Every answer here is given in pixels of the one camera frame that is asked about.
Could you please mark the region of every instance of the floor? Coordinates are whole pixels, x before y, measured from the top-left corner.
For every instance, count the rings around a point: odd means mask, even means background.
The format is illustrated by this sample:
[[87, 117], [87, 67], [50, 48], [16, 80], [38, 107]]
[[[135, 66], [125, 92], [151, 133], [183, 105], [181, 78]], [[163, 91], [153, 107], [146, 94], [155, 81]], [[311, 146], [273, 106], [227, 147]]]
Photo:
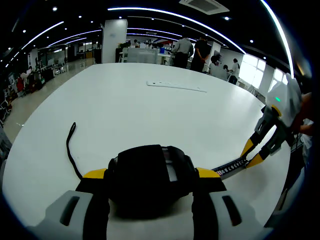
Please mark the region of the floor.
[[24, 126], [34, 110], [36, 110], [50, 94], [74, 75], [80, 73], [94, 63], [94, 58], [78, 59], [73, 62], [68, 62], [66, 64], [67, 71], [56, 75], [52, 80], [47, 82], [42, 89], [13, 100], [11, 103], [12, 111], [3, 125], [4, 132], [11, 143], [15, 141], [20, 129]]

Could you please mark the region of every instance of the white pillar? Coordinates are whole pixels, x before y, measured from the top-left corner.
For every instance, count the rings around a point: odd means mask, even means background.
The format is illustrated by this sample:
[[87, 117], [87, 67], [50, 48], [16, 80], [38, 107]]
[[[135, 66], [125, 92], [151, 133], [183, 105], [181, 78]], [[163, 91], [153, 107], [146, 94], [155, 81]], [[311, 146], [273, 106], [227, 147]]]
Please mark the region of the white pillar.
[[102, 63], [114, 63], [116, 61], [116, 48], [118, 44], [126, 42], [127, 19], [106, 20], [104, 23], [102, 38]]
[[221, 49], [221, 45], [219, 43], [216, 43], [215, 41], [212, 44], [211, 47], [211, 52], [210, 52], [210, 57], [209, 60], [211, 59], [211, 57], [215, 54], [215, 51], [220, 53], [220, 49]]
[[38, 59], [38, 48], [32, 49], [32, 51], [29, 52], [29, 54], [27, 55], [27, 58], [28, 58], [28, 66], [29, 67], [31, 66], [33, 69], [36, 69], [36, 59]]

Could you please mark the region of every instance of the yellow plastic part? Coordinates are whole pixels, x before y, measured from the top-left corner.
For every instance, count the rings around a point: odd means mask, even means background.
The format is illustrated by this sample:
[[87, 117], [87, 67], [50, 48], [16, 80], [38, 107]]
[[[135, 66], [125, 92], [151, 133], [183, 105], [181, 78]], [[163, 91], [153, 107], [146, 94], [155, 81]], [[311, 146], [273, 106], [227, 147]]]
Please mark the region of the yellow plastic part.
[[219, 174], [213, 170], [197, 167], [200, 178], [220, 178]]
[[252, 159], [252, 161], [246, 166], [246, 168], [251, 168], [254, 165], [260, 164], [262, 163], [264, 160], [262, 159], [262, 157], [260, 156], [260, 154], [258, 153], [257, 155], [254, 156], [254, 158]]
[[87, 179], [103, 179], [105, 175], [106, 168], [93, 170], [85, 174], [83, 177]]
[[271, 108], [276, 110], [278, 112], [278, 114], [279, 114], [279, 117], [281, 117], [281, 112], [275, 105], [271, 105]]
[[252, 143], [251, 139], [249, 138], [248, 141], [246, 141], [246, 144], [244, 146], [244, 149], [241, 153], [241, 157], [253, 146], [254, 144]]

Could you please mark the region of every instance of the human hand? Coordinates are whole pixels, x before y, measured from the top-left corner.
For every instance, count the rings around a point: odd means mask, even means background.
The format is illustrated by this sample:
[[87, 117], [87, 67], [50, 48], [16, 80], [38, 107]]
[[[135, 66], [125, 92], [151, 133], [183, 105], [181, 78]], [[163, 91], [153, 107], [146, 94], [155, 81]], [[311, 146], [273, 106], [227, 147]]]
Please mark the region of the human hand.
[[295, 119], [291, 125], [291, 130], [294, 132], [306, 134], [312, 136], [314, 134], [314, 125], [301, 125], [304, 119], [310, 119], [314, 121], [314, 113], [313, 113], [313, 101], [312, 101], [312, 93], [309, 92], [305, 95], [302, 95], [301, 102], [301, 110], [295, 116]]

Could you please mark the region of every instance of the air conditioning vent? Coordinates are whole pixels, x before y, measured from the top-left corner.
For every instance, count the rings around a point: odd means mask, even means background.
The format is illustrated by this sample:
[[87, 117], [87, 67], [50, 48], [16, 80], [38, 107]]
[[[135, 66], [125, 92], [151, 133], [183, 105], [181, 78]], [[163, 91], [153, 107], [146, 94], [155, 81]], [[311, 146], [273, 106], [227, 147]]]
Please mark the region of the air conditioning vent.
[[179, 3], [196, 9], [207, 15], [225, 13], [230, 11], [228, 8], [214, 0], [181, 0]]

